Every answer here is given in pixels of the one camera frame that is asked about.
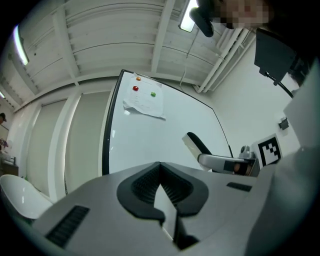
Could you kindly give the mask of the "black and white whiteboard eraser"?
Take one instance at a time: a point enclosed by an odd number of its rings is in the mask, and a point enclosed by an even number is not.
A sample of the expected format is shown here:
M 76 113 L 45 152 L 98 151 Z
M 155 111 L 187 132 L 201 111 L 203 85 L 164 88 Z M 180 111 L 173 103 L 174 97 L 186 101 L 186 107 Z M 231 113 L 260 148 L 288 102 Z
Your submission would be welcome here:
M 212 153 L 202 142 L 202 140 L 193 132 L 188 132 L 182 137 L 182 141 L 188 148 L 193 157 L 198 161 L 201 154 L 211 155 Z

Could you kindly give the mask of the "dark wooden cabinet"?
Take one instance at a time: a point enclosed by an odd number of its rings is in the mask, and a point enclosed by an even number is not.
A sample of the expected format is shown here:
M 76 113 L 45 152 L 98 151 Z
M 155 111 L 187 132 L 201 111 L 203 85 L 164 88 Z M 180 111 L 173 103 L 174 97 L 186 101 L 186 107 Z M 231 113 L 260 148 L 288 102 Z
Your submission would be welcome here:
M 11 157 L 10 159 L 0 159 L 0 176 L 3 175 L 19 175 L 19 167 L 16 165 L 15 157 Z

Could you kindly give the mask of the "long ceiling light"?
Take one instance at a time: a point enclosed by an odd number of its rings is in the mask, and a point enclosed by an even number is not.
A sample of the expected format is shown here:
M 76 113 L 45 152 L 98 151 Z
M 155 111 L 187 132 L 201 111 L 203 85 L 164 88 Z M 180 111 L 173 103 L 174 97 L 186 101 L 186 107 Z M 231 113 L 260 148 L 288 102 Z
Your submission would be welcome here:
M 19 25 L 16 25 L 13 29 L 13 42 L 21 63 L 26 66 L 29 63 L 29 58 L 23 46 L 23 40 L 20 35 Z
M 193 8 L 197 8 L 197 7 L 198 7 L 197 0 L 188 0 L 187 1 L 187 5 L 184 8 L 181 21 L 178 25 L 178 27 L 181 30 L 188 32 L 188 33 L 192 32 L 194 25 L 195 25 L 195 22 L 191 19 L 190 12 Z

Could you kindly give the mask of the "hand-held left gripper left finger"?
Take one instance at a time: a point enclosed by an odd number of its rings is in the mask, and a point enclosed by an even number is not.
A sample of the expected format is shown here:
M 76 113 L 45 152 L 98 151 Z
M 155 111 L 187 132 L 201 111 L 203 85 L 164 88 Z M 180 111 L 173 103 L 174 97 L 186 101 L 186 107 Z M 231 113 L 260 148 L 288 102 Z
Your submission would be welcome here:
M 150 168 L 153 163 L 135 166 L 92 179 L 57 201 L 32 227 L 45 238 L 76 207 L 87 214 L 63 246 L 68 254 L 81 256 L 176 256 L 179 249 L 157 220 L 140 219 L 122 207 L 118 185 L 126 178 Z

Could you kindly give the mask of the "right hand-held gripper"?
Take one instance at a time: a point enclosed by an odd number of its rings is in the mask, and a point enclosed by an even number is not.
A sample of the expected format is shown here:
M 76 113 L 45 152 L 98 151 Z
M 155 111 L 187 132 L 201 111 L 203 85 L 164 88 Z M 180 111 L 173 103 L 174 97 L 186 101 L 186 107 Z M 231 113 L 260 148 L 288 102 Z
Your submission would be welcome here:
M 274 133 L 251 146 L 242 146 L 236 161 L 231 157 L 203 153 L 197 157 L 197 161 L 212 172 L 257 177 L 264 166 L 276 164 L 281 158 L 282 151 Z

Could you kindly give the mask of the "whiteboard with black frame stand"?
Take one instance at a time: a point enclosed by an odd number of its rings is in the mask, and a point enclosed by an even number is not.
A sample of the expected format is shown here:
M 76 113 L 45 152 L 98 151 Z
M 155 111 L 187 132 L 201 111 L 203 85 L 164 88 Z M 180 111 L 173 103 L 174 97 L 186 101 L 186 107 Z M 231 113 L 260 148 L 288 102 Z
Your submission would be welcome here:
M 199 169 L 197 158 L 183 141 L 188 132 L 195 134 L 211 154 L 233 155 L 214 109 L 169 84 L 162 84 L 165 119 L 125 109 L 123 100 L 134 78 L 132 71 L 121 70 L 111 93 L 102 146 L 103 175 L 153 162 Z

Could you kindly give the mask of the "white oval basin green base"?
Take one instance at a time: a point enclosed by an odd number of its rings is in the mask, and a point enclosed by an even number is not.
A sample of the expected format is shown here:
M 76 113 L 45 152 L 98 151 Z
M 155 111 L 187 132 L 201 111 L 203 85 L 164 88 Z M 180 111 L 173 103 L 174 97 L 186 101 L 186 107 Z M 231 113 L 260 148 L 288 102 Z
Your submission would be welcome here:
M 23 217 L 38 219 L 53 203 L 27 180 L 10 174 L 0 177 L 0 188 L 13 208 Z

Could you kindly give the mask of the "white ceiling pipe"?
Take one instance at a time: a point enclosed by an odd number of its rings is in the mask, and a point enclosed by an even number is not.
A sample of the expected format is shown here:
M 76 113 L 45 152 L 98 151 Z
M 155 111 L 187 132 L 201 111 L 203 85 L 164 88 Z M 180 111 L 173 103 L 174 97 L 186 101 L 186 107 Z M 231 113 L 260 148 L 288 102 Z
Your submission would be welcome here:
M 191 55 L 200 59 L 192 83 L 198 94 L 207 90 L 213 76 L 226 62 L 230 50 L 242 32 L 239 29 L 219 28 L 216 25 L 213 28 L 213 37 L 205 37 L 199 33 L 195 39 L 195 45 L 191 49 Z
M 229 41 L 222 51 L 220 58 L 208 73 L 207 77 L 204 79 L 199 88 L 196 89 L 197 93 L 206 93 L 211 88 L 213 83 L 217 80 L 219 75 L 222 73 L 222 71 L 225 69 L 225 67 L 237 51 L 239 46 L 242 44 L 248 33 L 249 30 L 246 28 L 237 28 L 233 31 Z
M 228 74 L 230 68 L 234 65 L 237 57 L 241 54 L 241 52 L 243 51 L 243 43 L 246 41 L 247 37 L 248 37 L 248 34 L 246 36 L 246 38 L 243 40 L 242 44 L 239 46 L 239 48 L 236 50 L 235 54 L 233 55 L 233 57 L 231 58 L 231 60 L 228 62 L 228 64 L 226 65 L 226 67 L 224 68 L 224 70 L 222 71 L 222 73 L 218 76 L 218 78 L 216 79 L 216 81 L 213 83 L 213 85 L 211 86 L 211 88 L 207 91 L 207 92 L 210 92 L 210 91 L 213 91 L 216 86 L 218 85 L 219 82 L 222 81 L 222 79 L 225 77 L 225 75 Z

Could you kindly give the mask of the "creased printed paper sheet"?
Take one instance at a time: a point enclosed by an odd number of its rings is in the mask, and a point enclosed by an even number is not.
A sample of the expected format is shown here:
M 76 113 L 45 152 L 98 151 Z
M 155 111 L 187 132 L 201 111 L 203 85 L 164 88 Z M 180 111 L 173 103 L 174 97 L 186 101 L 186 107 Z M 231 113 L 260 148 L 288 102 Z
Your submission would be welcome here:
M 124 108 L 165 120 L 163 85 L 136 73 L 131 75 L 123 98 Z M 136 77 L 141 77 L 141 81 L 137 81 Z M 133 86 L 138 86 L 138 91 L 134 91 Z M 156 97 L 152 97 L 151 92 L 155 92 Z

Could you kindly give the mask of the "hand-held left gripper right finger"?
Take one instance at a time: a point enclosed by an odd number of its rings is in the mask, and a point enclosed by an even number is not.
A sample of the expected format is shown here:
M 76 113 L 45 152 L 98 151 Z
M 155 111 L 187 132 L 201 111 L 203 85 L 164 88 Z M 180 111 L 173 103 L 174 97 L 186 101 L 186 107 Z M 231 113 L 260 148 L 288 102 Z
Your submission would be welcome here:
M 254 178 L 162 162 L 159 181 L 163 227 L 172 238 L 159 244 L 160 256 L 245 256 L 250 228 L 238 218 Z

